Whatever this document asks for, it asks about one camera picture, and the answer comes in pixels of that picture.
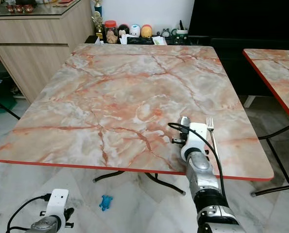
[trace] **black rubber grip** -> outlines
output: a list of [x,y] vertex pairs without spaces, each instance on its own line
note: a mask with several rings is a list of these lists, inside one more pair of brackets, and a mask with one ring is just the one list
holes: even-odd
[[200,149],[195,148],[195,147],[188,148],[188,149],[185,151],[185,153],[184,153],[185,159],[187,160],[188,155],[191,154],[191,153],[194,152],[194,151],[196,151],[196,152],[201,152]]
[[55,217],[57,219],[57,231],[60,230],[61,219],[57,215],[50,215],[50,217]]
[[221,217],[221,216],[208,217],[206,215],[201,215],[197,221],[199,227],[204,225],[206,222],[239,225],[238,222],[232,217]]
[[204,189],[199,191],[194,198],[197,212],[211,205],[221,205],[228,207],[228,204],[222,194],[216,189]]
[[204,224],[198,227],[197,233],[212,233],[212,230],[208,224]]

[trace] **white tiled floor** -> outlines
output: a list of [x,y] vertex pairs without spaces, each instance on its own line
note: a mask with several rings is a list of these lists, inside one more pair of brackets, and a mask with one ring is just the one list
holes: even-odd
[[[22,115],[28,104],[19,100],[14,112]],[[256,98],[247,114],[258,135],[272,133],[289,124],[289,118],[274,98]],[[17,120],[8,113],[0,114],[0,143]],[[289,131],[274,138],[274,146],[289,172]],[[262,142],[273,169],[271,182],[225,182],[228,201],[247,233],[289,233],[289,190],[252,198],[255,188],[275,187],[284,183],[277,162],[266,143]],[[12,213],[27,199],[51,192],[54,188],[70,190],[68,207],[75,212],[68,233],[195,233],[196,210],[184,176],[159,175],[159,178],[187,191],[186,196],[158,185],[144,174],[125,172],[93,183],[104,170],[25,166],[0,163],[0,233]],[[102,211],[102,195],[114,197],[111,208]],[[29,227],[39,219],[46,202],[37,200],[26,206],[13,225]]]

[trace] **wooden cabinet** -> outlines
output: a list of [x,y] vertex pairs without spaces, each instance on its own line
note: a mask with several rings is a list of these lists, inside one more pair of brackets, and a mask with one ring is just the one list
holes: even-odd
[[89,0],[60,16],[0,17],[0,59],[29,102],[92,28]]

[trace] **red jar lid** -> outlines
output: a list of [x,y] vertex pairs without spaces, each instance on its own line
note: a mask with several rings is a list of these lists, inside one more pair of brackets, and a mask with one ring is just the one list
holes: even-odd
[[107,28],[114,28],[114,27],[116,27],[116,21],[114,21],[114,20],[108,20],[108,21],[104,22],[104,25],[105,25]]

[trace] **figurine on shelf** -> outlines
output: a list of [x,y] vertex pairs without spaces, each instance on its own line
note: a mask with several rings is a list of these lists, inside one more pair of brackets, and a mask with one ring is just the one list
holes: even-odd
[[142,37],[152,37],[152,27],[149,24],[144,24],[141,28]]
[[130,35],[134,35],[136,37],[140,37],[140,26],[137,24],[133,24],[130,28]]
[[126,24],[121,24],[118,28],[119,37],[121,38],[122,35],[129,34],[129,28]]
[[163,28],[162,37],[169,37],[169,36],[170,36],[169,28],[167,29]]
[[101,14],[98,11],[94,12],[94,16],[92,16],[92,20],[95,23],[96,27],[96,36],[99,37],[100,40],[103,40],[103,35],[102,35],[102,17]]

